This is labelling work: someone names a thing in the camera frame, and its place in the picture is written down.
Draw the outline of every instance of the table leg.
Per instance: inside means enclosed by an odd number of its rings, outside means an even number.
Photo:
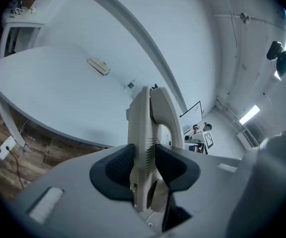
[[[10,40],[9,40],[9,45],[8,45],[8,53],[12,53],[13,51],[13,42],[15,39],[15,34],[16,34],[16,28],[13,28],[10,30],[12,32],[11,36],[10,36]]]
[[[29,43],[28,43],[28,46],[27,46],[28,50],[33,48],[33,46],[35,44],[35,41],[36,41],[36,38],[37,38],[37,35],[39,33],[39,30],[40,30],[39,27],[35,27],[35,29],[33,30],[32,36],[30,37],[30,40],[29,40]]]
[[[9,31],[10,31],[10,25],[6,24],[2,33],[2,37],[0,39],[0,59],[5,57],[5,48]]]
[[[16,124],[12,118],[12,115],[10,114],[7,102],[1,96],[0,96],[0,115],[2,116],[3,121],[5,122],[5,125],[8,128],[10,134],[14,137],[14,139],[20,146],[24,147],[25,141],[22,138],[21,134],[19,134]]]

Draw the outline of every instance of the white table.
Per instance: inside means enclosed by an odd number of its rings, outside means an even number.
[[[78,47],[40,47],[0,60],[0,114],[19,145],[25,141],[10,104],[40,126],[99,146],[127,143],[132,97],[113,76],[92,68]]]
[[[25,49],[31,49],[36,41],[37,35],[39,30],[42,28],[43,25],[45,25],[45,22],[40,19],[37,15],[32,15],[28,12],[28,9],[24,9],[21,15],[14,15],[10,13],[10,9],[6,10],[2,14],[2,25],[3,25],[3,33],[2,37],[0,39],[0,59],[2,59],[5,56],[5,48],[6,48],[6,42],[8,35],[12,28],[15,27],[29,27],[33,28],[33,31],[29,35],[29,40],[26,44]],[[15,31],[12,30],[11,37],[9,40],[9,48],[8,52],[11,53],[12,46],[15,38]]]

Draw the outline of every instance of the white cable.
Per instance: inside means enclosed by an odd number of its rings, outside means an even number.
[[[24,129],[24,127],[25,127],[26,123],[24,123],[24,125],[23,125],[22,129],[20,130],[19,134],[21,134],[21,133],[22,133],[22,131],[23,131],[23,129]]]

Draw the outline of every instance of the device handle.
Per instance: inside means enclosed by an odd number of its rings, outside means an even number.
[[[156,123],[165,125],[172,134],[172,145],[184,149],[184,141],[179,118],[172,100],[165,87],[158,87],[150,92],[152,112]]]

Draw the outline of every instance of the power outlet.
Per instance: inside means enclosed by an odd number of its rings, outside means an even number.
[[[8,146],[10,150],[12,150],[15,145],[15,139],[12,136],[9,136],[9,138],[5,140],[5,142],[0,146],[0,159],[5,160],[5,158],[9,154],[9,151],[6,149],[6,146]]]

